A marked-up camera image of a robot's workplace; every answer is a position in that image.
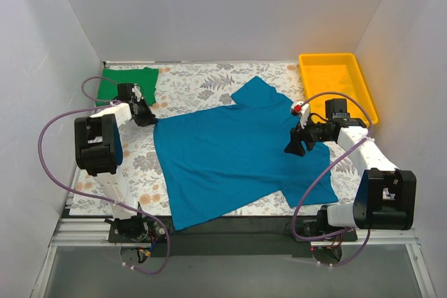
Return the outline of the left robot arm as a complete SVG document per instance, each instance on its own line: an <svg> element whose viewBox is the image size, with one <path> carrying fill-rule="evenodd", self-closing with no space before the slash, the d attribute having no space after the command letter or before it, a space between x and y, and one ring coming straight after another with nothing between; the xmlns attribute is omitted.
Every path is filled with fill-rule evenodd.
<svg viewBox="0 0 447 298"><path fill-rule="evenodd" d="M113 219L109 224L115 233L140 242L149 234L149 226L141 214L130 210L138 208L138 201L124 181L119 127L129 121L139 127L152 126L158 119L136 84L118 84L116 99L119 101L116 105L90 117L75 119L75 160L99 184L105 197L112 200Z"/></svg>

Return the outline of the folded green t shirt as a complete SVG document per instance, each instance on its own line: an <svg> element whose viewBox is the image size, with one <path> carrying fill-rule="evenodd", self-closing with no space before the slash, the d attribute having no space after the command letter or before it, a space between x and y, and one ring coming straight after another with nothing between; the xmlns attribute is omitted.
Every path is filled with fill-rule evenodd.
<svg viewBox="0 0 447 298"><path fill-rule="evenodd" d="M159 70L153 68L141 68L131 70L104 69L103 77L108 78L118 84L137 84L142 89L142 95L148 105L156 102L155 91ZM112 100L117 96L117 86L109 81L101 80L98 88L97 99Z"/></svg>

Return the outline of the floral table cloth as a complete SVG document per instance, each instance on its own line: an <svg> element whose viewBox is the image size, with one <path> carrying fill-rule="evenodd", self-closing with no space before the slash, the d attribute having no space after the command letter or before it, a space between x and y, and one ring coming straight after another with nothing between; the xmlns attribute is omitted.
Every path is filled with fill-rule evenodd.
<svg viewBox="0 0 447 298"><path fill-rule="evenodd" d="M291 100L304 100L297 64L162 64L158 65L156 103L151 107L158 118L172 117L222 105L252 77L259 76ZM155 216L170 215L166 183L156 157L150 127L126 124L120 128L124 148L123 174L142 209ZM340 204L351 203L360 176L349 158L331 169L331 186ZM85 171L75 177L78 191L102 195L100 186ZM70 216L111 216L110 204L79 195L70 195L66 208ZM227 213L226 216L288 216L293 214L280 191Z"/></svg>

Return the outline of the blue t shirt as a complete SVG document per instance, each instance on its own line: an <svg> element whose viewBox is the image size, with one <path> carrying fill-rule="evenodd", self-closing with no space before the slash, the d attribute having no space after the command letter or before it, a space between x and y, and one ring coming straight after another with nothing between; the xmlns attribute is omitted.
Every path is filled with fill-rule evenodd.
<svg viewBox="0 0 447 298"><path fill-rule="evenodd" d="M259 77L232 104L162 119L154 128L175 229L218 218L274 192L290 207L337 201L329 148L287 154L291 100Z"/></svg>

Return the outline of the yellow plastic tray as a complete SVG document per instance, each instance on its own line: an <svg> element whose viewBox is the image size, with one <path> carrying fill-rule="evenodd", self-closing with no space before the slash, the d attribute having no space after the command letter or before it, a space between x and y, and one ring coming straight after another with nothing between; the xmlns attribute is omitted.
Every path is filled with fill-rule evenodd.
<svg viewBox="0 0 447 298"><path fill-rule="evenodd" d="M346 94L356 100L368 113L372 124L377 125L379 118L354 54L300 54L298 62L305 98L326 91Z"/></svg>

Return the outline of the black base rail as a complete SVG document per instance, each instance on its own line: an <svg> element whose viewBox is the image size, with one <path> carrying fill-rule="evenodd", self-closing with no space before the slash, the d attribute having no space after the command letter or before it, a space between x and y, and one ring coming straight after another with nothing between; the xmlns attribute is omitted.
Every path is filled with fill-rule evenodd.
<svg viewBox="0 0 447 298"><path fill-rule="evenodd" d="M289 216L222 216L220 218L176 230L171 216L159 217L169 230L170 256L213 256L213 255L292 255L297 258L312 256L311 244L296 239L292 234ZM154 233L159 225L145 219L149 234L133 241L110 225L108 242L113 244L147 245L155 240ZM295 230L303 237L317 237L341 228L329 228L317 223L317 216L298 216Z"/></svg>

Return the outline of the aluminium frame rail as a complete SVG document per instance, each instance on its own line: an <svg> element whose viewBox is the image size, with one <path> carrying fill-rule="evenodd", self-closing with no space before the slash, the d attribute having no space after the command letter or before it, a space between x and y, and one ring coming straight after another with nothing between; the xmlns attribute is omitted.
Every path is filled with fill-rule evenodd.
<svg viewBox="0 0 447 298"><path fill-rule="evenodd" d="M99 218L63 218L56 226L32 297L103 297L121 271L119 246Z"/></svg>

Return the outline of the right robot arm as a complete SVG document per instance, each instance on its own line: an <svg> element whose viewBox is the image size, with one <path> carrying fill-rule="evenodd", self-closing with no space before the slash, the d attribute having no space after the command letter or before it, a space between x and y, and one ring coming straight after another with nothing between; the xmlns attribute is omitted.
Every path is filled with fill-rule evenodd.
<svg viewBox="0 0 447 298"><path fill-rule="evenodd" d="M304 156L319 142L334 142L361 176L354 201L322 206L308 235L297 231L298 216L293 215L291 232L299 241L329 241L355 229L409 230L413 226L416 176L383 155L371 136L372 122L350 115L350 100L346 94L327 100L325 118L317 123L312 120L308 100L291 106L291 114L299 122L290 131L285 153Z"/></svg>

